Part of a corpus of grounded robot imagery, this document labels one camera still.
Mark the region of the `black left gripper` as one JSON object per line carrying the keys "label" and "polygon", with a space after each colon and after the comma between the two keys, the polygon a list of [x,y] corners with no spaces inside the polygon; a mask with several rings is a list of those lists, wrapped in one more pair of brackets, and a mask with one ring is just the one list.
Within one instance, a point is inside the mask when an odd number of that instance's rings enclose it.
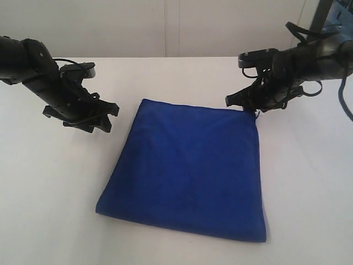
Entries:
{"label": "black left gripper", "polygon": [[83,80],[55,71],[30,77],[23,85],[47,104],[43,115],[48,118],[57,118],[64,126],[89,133],[95,128],[111,132],[112,124],[107,115],[118,116],[119,106],[90,94],[82,86]]}

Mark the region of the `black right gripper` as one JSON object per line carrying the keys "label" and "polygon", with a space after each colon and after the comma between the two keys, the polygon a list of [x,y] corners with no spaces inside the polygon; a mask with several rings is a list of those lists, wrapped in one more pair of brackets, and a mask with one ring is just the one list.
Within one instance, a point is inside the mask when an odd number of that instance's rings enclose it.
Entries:
{"label": "black right gripper", "polygon": [[261,80],[225,97],[226,106],[246,108],[248,112],[266,112],[284,109],[289,100],[302,90],[303,80],[291,77],[276,78],[272,70],[263,73]]}

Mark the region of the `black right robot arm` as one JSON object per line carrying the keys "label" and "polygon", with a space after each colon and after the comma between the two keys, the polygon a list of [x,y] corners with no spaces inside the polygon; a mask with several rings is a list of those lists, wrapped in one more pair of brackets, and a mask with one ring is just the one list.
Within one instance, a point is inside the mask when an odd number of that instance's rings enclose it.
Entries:
{"label": "black right robot arm", "polygon": [[263,113],[285,109],[292,99],[319,94],[305,92],[304,82],[344,80],[352,74],[352,39],[334,34],[284,51],[246,52],[239,55],[238,66],[242,70],[255,68],[257,76],[250,86],[226,96],[228,107]]}

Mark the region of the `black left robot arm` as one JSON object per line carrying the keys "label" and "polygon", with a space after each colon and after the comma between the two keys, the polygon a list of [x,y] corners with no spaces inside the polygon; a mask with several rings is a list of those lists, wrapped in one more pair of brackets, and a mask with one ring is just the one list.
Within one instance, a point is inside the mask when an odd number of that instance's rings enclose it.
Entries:
{"label": "black left robot arm", "polygon": [[65,65],[59,67],[58,61],[40,41],[1,37],[2,82],[24,85],[46,103],[43,115],[62,121],[65,127],[109,133],[109,116],[118,115],[118,105],[101,100],[82,85],[84,79],[95,77],[95,63],[63,59]]}

